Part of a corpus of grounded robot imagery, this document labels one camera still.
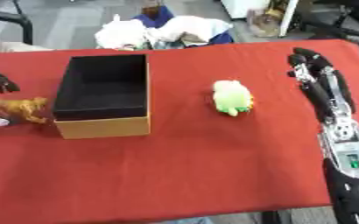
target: red tablecloth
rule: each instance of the red tablecloth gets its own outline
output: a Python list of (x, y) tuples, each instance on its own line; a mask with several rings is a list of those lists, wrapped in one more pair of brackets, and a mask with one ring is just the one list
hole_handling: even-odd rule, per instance
[[(63, 140), (53, 125), (0, 129), (0, 223), (160, 220), (327, 205), (313, 108), (285, 72), (294, 46), (325, 54), (358, 105), (359, 48), (343, 41), (217, 45), (144, 52), (151, 65), (149, 136)], [(73, 55), (0, 53), (20, 93), (53, 99)], [(215, 111), (214, 81), (255, 96), (248, 115)]]

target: office chair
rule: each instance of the office chair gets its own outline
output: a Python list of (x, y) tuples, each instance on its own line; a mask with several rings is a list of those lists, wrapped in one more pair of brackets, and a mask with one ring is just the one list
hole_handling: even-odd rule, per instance
[(311, 39), (346, 39), (356, 42), (359, 45), (359, 31), (343, 28), (342, 25), (353, 9), (359, 10), (359, 0), (319, 0), (315, 4), (339, 4), (341, 14), (332, 24), (326, 24), (315, 18), (313, 15), (307, 15), (300, 19), (299, 28), (304, 32), (306, 28), (314, 26), (319, 28), (321, 33), (311, 37)]
[(21, 10), (18, 0), (12, 0), (12, 2), (17, 13), (0, 11), (0, 21), (20, 25), (23, 28), (23, 42), (27, 45), (32, 45), (32, 22)]

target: toy dinosaur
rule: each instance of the toy dinosaur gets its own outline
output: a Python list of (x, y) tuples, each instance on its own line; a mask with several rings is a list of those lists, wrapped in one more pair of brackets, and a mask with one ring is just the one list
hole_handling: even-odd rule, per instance
[(216, 109), (231, 116), (249, 112), (253, 108), (253, 96), (237, 80), (219, 80), (214, 83)]
[(46, 118), (37, 117), (47, 103), (46, 98), (35, 97), (31, 100), (0, 100), (0, 112), (9, 116), (20, 116), (32, 123), (45, 123)]

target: black box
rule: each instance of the black box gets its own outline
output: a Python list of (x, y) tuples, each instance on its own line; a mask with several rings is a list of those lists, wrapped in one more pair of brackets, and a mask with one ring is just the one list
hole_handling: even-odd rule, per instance
[(86, 56), (70, 60), (53, 107), (66, 139), (148, 135), (145, 55)]
[(145, 55), (71, 58), (53, 107), (57, 121), (147, 116)]

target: brown box base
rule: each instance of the brown box base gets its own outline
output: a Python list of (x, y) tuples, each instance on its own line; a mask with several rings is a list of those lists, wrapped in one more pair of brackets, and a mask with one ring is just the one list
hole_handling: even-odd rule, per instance
[(65, 139), (93, 137), (128, 137), (150, 134), (150, 116), (54, 121)]

